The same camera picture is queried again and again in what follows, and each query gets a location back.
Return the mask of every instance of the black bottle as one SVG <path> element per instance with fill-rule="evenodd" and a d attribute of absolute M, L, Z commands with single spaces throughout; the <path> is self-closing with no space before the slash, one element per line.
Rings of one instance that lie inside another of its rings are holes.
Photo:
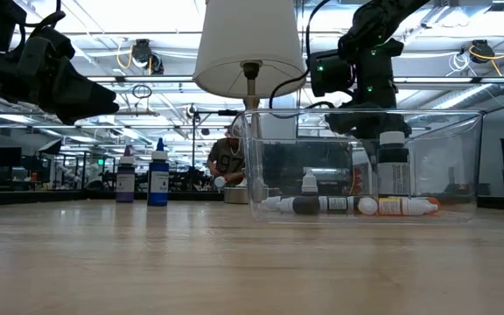
<path fill-rule="evenodd" d="M 381 197 L 410 195 L 410 151 L 404 143 L 405 135 L 401 131 L 388 131 L 380 135 L 377 171 L 378 194 Z"/>

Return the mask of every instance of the desk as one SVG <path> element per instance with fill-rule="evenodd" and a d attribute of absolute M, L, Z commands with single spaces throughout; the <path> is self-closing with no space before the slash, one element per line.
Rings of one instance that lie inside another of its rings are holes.
<path fill-rule="evenodd" d="M 269 225 L 246 206 L 0 206 L 0 314 L 504 314 L 504 211 Z"/>

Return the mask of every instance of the bottle label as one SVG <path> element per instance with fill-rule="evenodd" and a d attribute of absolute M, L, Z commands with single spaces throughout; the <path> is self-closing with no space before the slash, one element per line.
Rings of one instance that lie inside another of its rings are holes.
<path fill-rule="evenodd" d="M 347 210 L 347 198 L 328 198 L 328 210 Z"/>
<path fill-rule="evenodd" d="M 136 175 L 134 174 L 117 174 L 115 182 L 117 193 L 133 193 L 136 189 Z"/>
<path fill-rule="evenodd" d="M 150 173 L 150 192 L 168 193 L 168 171 L 152 171 Z"/>
<path fill-rule="evenodd" d="M 378 193 L 410 195 L 410 165 L 407 163 L 378 164 Z"/>
<path fill-rule="evenodd" d="M 403 215 L 400 198 L 380 198 L 378 203 L 380 215 Z"/>

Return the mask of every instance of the blue bottle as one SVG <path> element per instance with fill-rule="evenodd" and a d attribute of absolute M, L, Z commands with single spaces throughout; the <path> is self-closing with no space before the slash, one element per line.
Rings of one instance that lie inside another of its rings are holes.
<path fill-rule="evenodd" d="M 149 192 L 147 193 L 147 206 L 165 207 L 168 202 L 169 166 L 168 153 L 165 152 L 163 138 L 158 139 L 157 150 L 151 154 L 152 162 L 149 164 Z"/>
<path fill-rule="evenodd" d="M 133 202 L 136 189 L 136 159 L 131 156 L 130 147 L 126 146 L 115 179 L 115 201 Z"/>

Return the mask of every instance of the yellow cable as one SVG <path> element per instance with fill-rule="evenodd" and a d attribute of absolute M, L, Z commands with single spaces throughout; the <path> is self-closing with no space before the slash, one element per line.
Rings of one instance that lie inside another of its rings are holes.
<path fill-rule="evenodd" d="M 491 60 L 491 63 L 493 64 L 493 67 L 495 68 L 495 71 L 497 72 L 497 74 L 499 76 L 503 76 L 503 73 L 501 72 L 501 70 L 499 69 L 499 67 L 497 66 L 497 64 L 495 63 L 495 60 Z"/>
<path fill-rule="evenodd" d="M 482 59 L 485 59 L 485 60 L 499 60 L 499 59 L 503 59 L 504 58 L 504 55 L 502 55 L 502 56 L 495 56 L 495 57 L 482 56 L 482 55 L 477 54 L 477 53 L 475 53 L 475 52 L 472 51 L 472 49 L 474 47 L 475 47 L 474 45 L 470 46 L 470 49 L 468 49 L 468 52 L 470 52 L 472 55 L 474 55 L 476 57 L 479 57 L 479 58 L 482 58 Z"/>
<path fill-rule="evenodd" d="M 125 66 L 121 61 L 120 61 L 120 48 L 122 48 L 122 45 L 118 45 L 118 53 L 115 55 L 116 61 L 118 61 L 118 66 L 127 69 L 131 66 L 131 51 L 133 50 L 133 45 L 129 47 L 129 61 L 128 65 Z"/>

